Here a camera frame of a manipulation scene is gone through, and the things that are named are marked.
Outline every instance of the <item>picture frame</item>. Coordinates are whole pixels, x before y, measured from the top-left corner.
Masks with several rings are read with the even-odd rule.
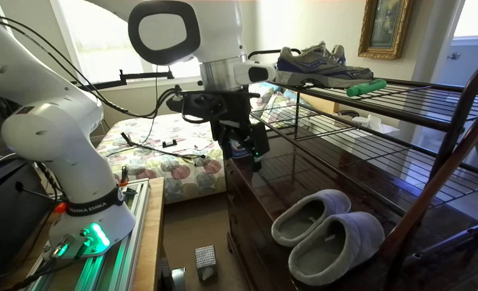
[[[367,0],[359,55],[399,58],[414,0]]]

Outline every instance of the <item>gray sneaker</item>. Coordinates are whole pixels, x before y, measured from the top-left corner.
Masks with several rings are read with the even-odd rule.
[[[303,50],[299,56],[285,46],[278,58],[277,82],[286,85],[304,85],[312,82],[319,87],[351,87],[370,82],[374,72],[369,67],[346,66],[344,48],[335,46],[335,53],[325,48],[325,43]]]

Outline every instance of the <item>bed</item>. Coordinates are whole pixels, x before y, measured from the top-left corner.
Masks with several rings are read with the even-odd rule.
[[[162,152],[130,147],[122,132]],[[118,177],[123,166],[128,166],[130,179],[164,176],[167,203],[227,190],[223,152],[212,139],[210,124],[188,122],[180,113],[160,114],[154,121],[146,118],[118,121],[97,150]]]

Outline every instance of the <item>green light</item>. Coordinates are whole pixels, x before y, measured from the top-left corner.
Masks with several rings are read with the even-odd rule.
[[[91,223],[84,229],[84,245],[88,253],[102,253],[110,247],[110,239],[105,234],[104,227],[99,223]]]
[[[62,249],[59,250],[59,257],[64,257],[67,250],[68,250],[68,244],[64,244]]]
[[[104,232],[104,229],[101,227],[99,223],[93,223],[91,227],[96,231],[96,234],[99,236],[99,240],[109,247],[110,245],[110,239],[109,236]]]

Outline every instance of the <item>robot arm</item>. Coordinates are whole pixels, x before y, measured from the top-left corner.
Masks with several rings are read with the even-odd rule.
[[[126,237],[135,216],[118,198],[109,161],[89,139],[102,119],[102,103],[43,64],[2,25],[0,97],[23,105],[2,126],[7,145],[44,161],[68,198],[68,211],[51,229],[52,250],[91,257]]]
[[[264,124],[249,122],[251,95],[244,84],[269,79],[273,71],[244,63],[236,1],[93,1],[131,22],[131,38],[139,37],[133,42],[136,48],[144,45],[138,51],[146,59],[167,64],[193,53],[202,61],[206,90],[180,92],[170,106],[210,121],[225,156],[233,155],[231,140],[254,156],[269,150]],[[57,257],[101,255],[126,237],[135,216],[120,198],[109,161],[89,139],[102,119],[102,103],[43,64],[2,25],[0,97],[23,105],[2,127],[5,142],[18,155],[44,161],[68,198],[68,211],[51,229]]]
[[[265,126],[251,124],[248,84],[273,79],[275,67],[244,59],[236,0],[91,1],[128,21],[131,43],[144,59],[170,64],[196,56],[204,90],[180,92],[168,106],[210,121],[225,158],[236,156],[236,147],[241,147],[240,152],[261,164],[257,161],[270,147]]]

